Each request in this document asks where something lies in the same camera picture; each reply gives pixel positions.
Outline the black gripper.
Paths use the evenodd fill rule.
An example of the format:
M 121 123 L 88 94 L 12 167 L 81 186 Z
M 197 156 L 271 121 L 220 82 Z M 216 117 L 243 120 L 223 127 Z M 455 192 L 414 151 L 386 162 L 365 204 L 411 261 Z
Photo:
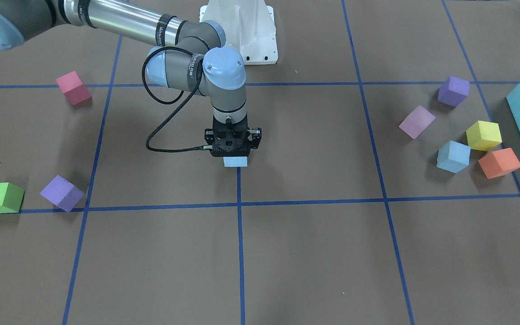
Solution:
M 252 150 L 258 149 L 262 129 L 249 128 L 247 117 L 237 123 L 213 119 L 212 127 L 204 131 L 204 139 L 204 150 L 213 157 L 248 157 Z

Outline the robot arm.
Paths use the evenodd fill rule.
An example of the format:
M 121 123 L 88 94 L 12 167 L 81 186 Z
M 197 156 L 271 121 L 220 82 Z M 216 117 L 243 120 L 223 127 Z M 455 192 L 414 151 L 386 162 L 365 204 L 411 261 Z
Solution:
M 142 65 L 147 82 L 187 92 L 179 108 L 194 95 L 209 97 L 213 126 L 204 132 L 206 150 L 214 157 L 248 157 L 257 149 L 260 128 L 248 127 L 244 58 L 227 46 L 215 21 L 194 23 L 121 0 L 0 0 L 0 51 L 11 50 L 58 25 L 86 26 L 152 45 Z

